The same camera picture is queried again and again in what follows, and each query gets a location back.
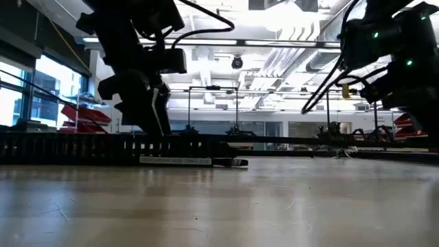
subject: black rail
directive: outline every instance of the black rail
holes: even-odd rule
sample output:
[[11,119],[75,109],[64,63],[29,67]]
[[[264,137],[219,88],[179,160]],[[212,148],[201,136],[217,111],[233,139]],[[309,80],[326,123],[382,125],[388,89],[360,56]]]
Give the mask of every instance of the black rail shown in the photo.
[[[141,157],[235,158],[237,156],[335,156],[335,152],[243,151],[227,143],[291,143],[333,147],[425,148],[426,145],[283,137],[187,134],[154,139],[144,134],[1,133],[0,164],[139,165]],[[357,152],[357,158],[439,161],[437,154]]]

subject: wire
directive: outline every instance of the wire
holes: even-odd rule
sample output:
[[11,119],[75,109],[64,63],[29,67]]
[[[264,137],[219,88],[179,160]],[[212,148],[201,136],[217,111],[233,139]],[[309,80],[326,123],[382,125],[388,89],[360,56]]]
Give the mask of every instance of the wire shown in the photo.
[[[348,78],[355,79],[355,80],[352,81],[352,82],[343,83],[343,84],[339,83],[341,80],[348,79]],[[356,76],[356,75],[346,75],[345,77],[340,78],[340,80],[338,80],[338,82],[335,81],[335,85],[338,86],[338,87],[343,87],[345,85],[352,86],[352,85],[357,84],[358,82],[363,83],[364,86],[369,86],[369,83],[366,81],[365,78],[361,78],[361,77]]]
[[[16,76],[16,75],[13,75],[13,74],[11,74],[11,73],[9,73],[9,72],[6,72],[6,71],[4,71],[4,70],[1,70],[1,69],[0,69],[0,72],[5,73],[6,75],[10,75],[10,76],[12,76],[13,78],[19,79],[20,81],[25,82],[25,83],[27,83],[27,84],[29,84],[29,85],[35,87],[36,89],[39,89],[39,90],[43,91],[44,93],[48,94],[49,96],[55,97],[57,100],[59,100],[60,102],[64,103],[66,106],[71,107],[72,109],[76,110],[77,112],[79,112],[79,113],[81,112],[81,110],[78,109],[78,108],[76,108],[75,106],[73,106],[72,103],[70,103],[70,102],[68,102],[68,101],[65,101],[65,100],[61,99],[60,97],[58,97],[58,96],[54,95],[53,93],[51,93],[51,92],[49,92],[49,91],[43,89],[43,88],[40,87],[40,86],[35,85],[34,83],[32,83],[32,82],[30,82],[30,81],[28,81],[28,80],[24,80],[23,78],[20,78],[20,77],[18,77],[18,76]],[[99,124],[98,124],[93,118],[91,118],[91,117],[88,116],[88,113],[85,114],[85,118],[88,119],[88,120],[90,120],[93,124],[95,124],[95,125],[98,126],[99,128],[102,128],[102,126],[100,126],[100,125],[99,125]]]
[[338,80],[338,81],[335,81],[335,85],[338,86],[338,87],[342,87],[342,86],[344,86],[346,84],[348,86],[352,86],[352,85],[355,85],[355,84],[361,82],[361,83],[363,83],[364,86],[369,86],[369,83],[367,82],[366,79],[371,78],[372,76],[378,75],[379,73],[384,72],[386,70],[387,70],[387,67],[382,67],[382,68],[379,68],[379,69],[375,69],[374,71],[370,72],[369,74],[365,75],[362,78],[359,77],[359,76],[356,76],[356,75],[346,75],[344,78],[341,78],[340,80],[343,80],[343,79],[346,79],[346,78],[352,78],[352,79],[355,79],[355,81],[340,84],[339,83],[340,80]]
[[[169,28],[169,29],[163,34],[163,38],[168,37],[172,32],[173,32],[173,29],[172,29],[172,27],[171,27],[171,28]],[[139,34],[140,34],[140,36],[142,36],[143,38],[146,38],[147,40],[150,40],[150,41],[157,41],[157,37],[151,37],[151,36],[148,36],[148,35],[146,35],[144,32],[139,32]]]
[[196,34],[211,34],[211,33],[220,33],[220,32],[231,32],[231,31],[233,31],[235,29],[235,24],[233,24],[233,22],[229,21],[228,19],[225,19],[224,17],[222,17],[222,16],[220,16],[218,14],[215,14],[215,13],[213,13],[213,12],[203,8],[203,7],[201,7],[198,4],[196,4],[196,3],[192,3],[191,1],[188,1],[188,0],[179,0],[179,1],[184,3],[184,4],[186,4],[186,5],[191,6],[192,8],[195,8],[196,10],[199,10],[199,11],[207,14],[210,17],[213,17],[213,18],[217,19],[218,21],[221,21],[221,22],[229,25],[230,27],[223,28],[223,29],[206,29],[206,30],[196,30],[196,31],[192,31],[192,32],[187,32],[186,34],[181,35],[180,37],[178,37],[174,41],[174,43],[172,44],[172,47],[171,47],[172,49],[175,49],[177,44],[182,39],[187,38],[189,36],[193,36],[193,35],[196,35]]
[[[342,33],[341,33],[341,37],[343,36],[345,29],[346,29],[346,24],[348,22],[348,17],[349,14],[352,12],[353,8],[357,5],[357,3],[359,2],[359,0],[354,0],[351,5],[349,6],[349,8],[346,10],[346,13],[344,14],[343,17],[343,21],[342,21]],[[312,111],[312,109],[314,108],[314,106],[316,106],[318,104],[318,102],[323,98],[324,94],[331,88],[331,86],[333,86],[335,83],[332,82],[329,87],[326,87],[323,92],[321,92],[321,94],[318,96],[318,99],[314,101],[314,103],[311,103],[316,97],[317,94],[322,90],[322,88],[328,83],[328,81],[332,78],[332,76],[335,73],[335,70],[341,65],[342,61],[343,61],[343,56],[344,56],[344,52],[345,52],[345,45],[344,43],[342,43],[342,48],[341,48],[341,53],[340,53],[340,57],[337,59],[337,62],[335,63],[334,67],[332,68],[331,72],[329,72],[328,76],[324,79],[324,81],[322,82],[322,84],[317,88],[317,90],[314,92],[314,94],[308,99],[307,103],[303,106],[302,108],[302,114],[306,114],[310,111]]]

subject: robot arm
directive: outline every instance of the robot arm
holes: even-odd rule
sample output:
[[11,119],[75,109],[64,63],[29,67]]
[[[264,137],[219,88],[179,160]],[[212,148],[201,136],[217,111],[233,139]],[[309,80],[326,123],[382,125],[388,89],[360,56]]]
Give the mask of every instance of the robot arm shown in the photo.
[[[149,135],[169,134],[171,128],[166,104],[170,90],[161,73],[186,73],[185,53],[166,49],[167,33],[181,30],[183,23],[173,0],[84,0],[92,14],[82,14],[77,28],[96,34],[115,75],[99,83],[102,99],[119,94],[122,103],[115,107],[123,113],[123,122],[138,125]],[[143,47],[137,33],[155,40]]]
[[428,116],[431,106],[439,105],[439,57],[429,16],[439,8],[422,2],[397,14],[411,2],[368,0],[365,17],[342,30],[343,67],[352,71],[391,55],[387,74],[360,95],[369,103],[381,100],[384,108],[402,108],[436,136],[439,130]]

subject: security camera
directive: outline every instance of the security camera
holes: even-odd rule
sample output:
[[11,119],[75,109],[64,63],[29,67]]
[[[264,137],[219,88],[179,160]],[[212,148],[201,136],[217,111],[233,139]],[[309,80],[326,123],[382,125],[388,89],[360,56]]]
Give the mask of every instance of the security camera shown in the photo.
[[242,62],[241,56],[235,56],[235,59],[233,59],[232,62],[232,68],[233,69],[240,69],[244,65],[244,62]]

